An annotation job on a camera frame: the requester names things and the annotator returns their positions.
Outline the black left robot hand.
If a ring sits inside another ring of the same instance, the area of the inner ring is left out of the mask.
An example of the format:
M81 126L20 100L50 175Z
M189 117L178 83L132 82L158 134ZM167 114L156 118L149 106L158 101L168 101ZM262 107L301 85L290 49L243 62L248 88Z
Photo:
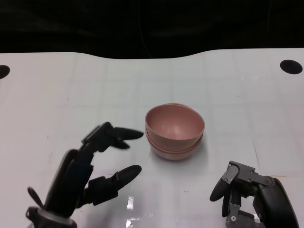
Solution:
M82 146L69 150L58 170L47 194L44 210L64 218L85 204L98 205L118 196L118 191L134 180L142 168L129 166L112 177L91 179L96 152L105 152L109 147L129 149L126 140L143 137L143 132L113 127L109 122L98 125L83 140Z

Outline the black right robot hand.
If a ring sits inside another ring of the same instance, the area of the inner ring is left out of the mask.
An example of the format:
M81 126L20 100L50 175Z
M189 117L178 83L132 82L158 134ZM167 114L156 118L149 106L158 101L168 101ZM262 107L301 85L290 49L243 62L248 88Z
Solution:
M241 199L252 196L259 218L242 211ZM210 201L222 203L222 217L228 228L297 228L299 223L282 183L262 176L255 168L230 161L226 172L214 187Z

